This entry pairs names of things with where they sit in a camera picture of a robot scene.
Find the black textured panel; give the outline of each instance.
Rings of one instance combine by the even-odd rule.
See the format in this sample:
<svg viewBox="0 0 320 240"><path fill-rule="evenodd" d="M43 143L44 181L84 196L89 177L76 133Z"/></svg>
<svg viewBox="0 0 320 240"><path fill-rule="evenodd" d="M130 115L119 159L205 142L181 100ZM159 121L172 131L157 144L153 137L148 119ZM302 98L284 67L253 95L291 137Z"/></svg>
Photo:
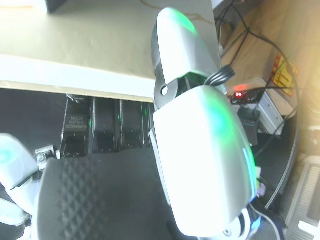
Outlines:
<svg viewBox="0 0 320 240"><path fill-rule="evenodd" d="M170 240L172 220L144 148L51 161L35 224L39 240Z"/></svg>

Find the yellow label with red text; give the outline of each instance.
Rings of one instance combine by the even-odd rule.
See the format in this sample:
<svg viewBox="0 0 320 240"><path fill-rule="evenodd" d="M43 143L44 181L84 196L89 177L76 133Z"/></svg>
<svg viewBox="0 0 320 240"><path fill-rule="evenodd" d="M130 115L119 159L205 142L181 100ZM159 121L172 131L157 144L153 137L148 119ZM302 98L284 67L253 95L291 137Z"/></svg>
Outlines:
<svg viewBox="0 0 320 240"><path fill-rule="evenodd" d="M297 76L299 73L298 69L292 63L291 67L294 75ZM272 82L276 86L284 88L282 91L284 91L288 96L292 96L294 94L294 79L289 72L288 65L286 64L284 57L280 53L276 55L271 76Z"/></svg>

